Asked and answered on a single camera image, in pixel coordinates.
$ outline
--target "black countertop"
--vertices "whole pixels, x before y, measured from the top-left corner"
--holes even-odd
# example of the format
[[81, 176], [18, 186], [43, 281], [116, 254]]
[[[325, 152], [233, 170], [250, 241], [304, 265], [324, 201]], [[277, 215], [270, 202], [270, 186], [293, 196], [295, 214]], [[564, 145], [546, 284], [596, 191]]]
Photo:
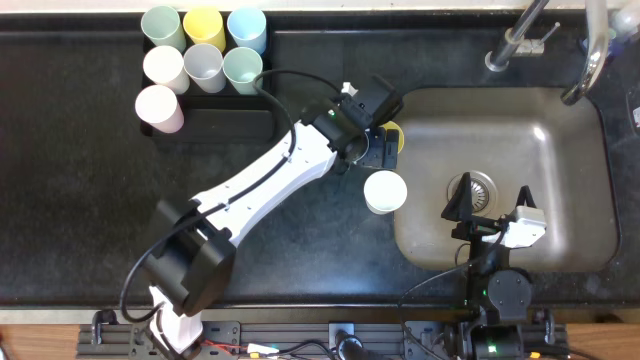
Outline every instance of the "black countertop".
[[[564, 87], [584, 55], [584, 16], [547, 13], [532, 29], [562, 28], [539, 58], [484, 66], [516, 16], [501, 14], [271, 14], [274, 68], [356, 85], [379, 73], [402, 93], [421, 87]], [[156, 202], [228, 179], [264, 145], [155, 144], [133, 104], [142, 77], [139, 15], [0, 17], [0, 305], [116, 306], [136, 242]], [[608, 65], [589, 94], [602, 113], [618, 209], [617, 256], [596, 273], [534, 274], [537, 304], [624, 305], [640, 300], [640, 46]], [[293, 114], [318, 84], [277, 80]], [[409, 263], [393, 215], [372, 214], [371, 170], [329, 174], [291, 195], [247, 236], [221, 304], [389, 304], [435, 272]], [[460, 278], [418, 291], [425, 305], [459, 304]], [[140, 279], [131, 302], [150, 297]]]

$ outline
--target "wooden table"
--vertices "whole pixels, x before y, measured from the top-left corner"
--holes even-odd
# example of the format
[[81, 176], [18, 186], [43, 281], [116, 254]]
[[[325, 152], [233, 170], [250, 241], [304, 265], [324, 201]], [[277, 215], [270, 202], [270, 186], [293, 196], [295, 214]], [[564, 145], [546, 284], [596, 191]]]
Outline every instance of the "wooden table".
[[[570, 324], [568, 330], [573, 348], [601, 359], [640, 358], [640, 324]], [[11, 360], [74, 359], [78, 331], [78, 325], [0, 326]]]

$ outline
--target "white cup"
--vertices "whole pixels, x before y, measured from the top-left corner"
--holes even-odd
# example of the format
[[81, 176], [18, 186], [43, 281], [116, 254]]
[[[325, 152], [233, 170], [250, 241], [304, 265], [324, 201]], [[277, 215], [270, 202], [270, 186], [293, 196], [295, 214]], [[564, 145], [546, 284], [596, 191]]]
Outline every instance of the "white cup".
[[224, 75], [241, 95], [256, 95], [253, 79], [262, 72], [262, 58], [253, 49], [235, 48], [227, 53], [222, 64]]
[[170, 134], [184, 124], [184, 116], [176, 94], [166, 86], [151, 85], [136, 98], [136, 113], [154, 128]]
[[267, 18], [259, 9], [234, 10], [227, 19], [227, 28], [238, 46], [248, 47], [258, 54], [267, 49]]
[[142, 69], [151, 81], [168, 87], [178, 95], [189, 89], [189, 77], [184, 71], [182, 54], [174, 47], [163, 45], [151, 49], [144, 57]]
[[169, 6], [156, 6], [142, 15], [142, 32], [156, 46], [168, 45], [183, 52], [187, 47], [184, 31], [180, 26], [180, 15]]
[[396, 211], [407, 200], [407, 184], [393, 171], [373, 173], [364, 183], [364, 198], [374, 214]]
[[227, 83], [222, 72], [223, 61], [217, 47], [211, 44], [193, 45], [184, 54], [184, 69], [202, 90], [217, 93]]

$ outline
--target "faucet base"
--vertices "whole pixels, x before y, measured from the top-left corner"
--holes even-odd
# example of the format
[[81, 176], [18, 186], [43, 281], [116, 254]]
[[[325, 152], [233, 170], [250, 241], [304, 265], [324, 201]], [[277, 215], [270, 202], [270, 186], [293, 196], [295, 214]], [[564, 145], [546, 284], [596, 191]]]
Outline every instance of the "faucet base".
[[484, 64], [487, 65], [487, 68], [493, 72], [502, 72], [507, 70], [509, 66], [509, 62], [507, 61], [504, 65], [496, 65], [491, 62], [491, 53], [493, 51], [489, 51], [487, 55], [484, 57]]

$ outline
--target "yellow object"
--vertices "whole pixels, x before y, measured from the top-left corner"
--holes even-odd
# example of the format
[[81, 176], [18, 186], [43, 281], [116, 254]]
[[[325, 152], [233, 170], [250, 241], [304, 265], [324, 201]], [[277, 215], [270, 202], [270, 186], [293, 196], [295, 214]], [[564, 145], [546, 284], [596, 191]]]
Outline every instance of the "yellow object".
[[213, 6], [189, 10], [184, 16], [182, 25], [184, 31], [196, 44], [211, 44], [220, 52], [227, 46], [222, 15]]
[[400, 128], [400, 126], [398, 126], [398, 124], [394, 123], [393, 121], [389, 121], [386, 124], [382, 125], [382, 127], [385, 130], [398, 130], [398, 132], [400, 133], [399, 139], [398, 139], [398, 154], [400, 154], [400, 152], [402, 151], [402, 148], [404, 147], [404, 132], [402, 132], [402, 129]]

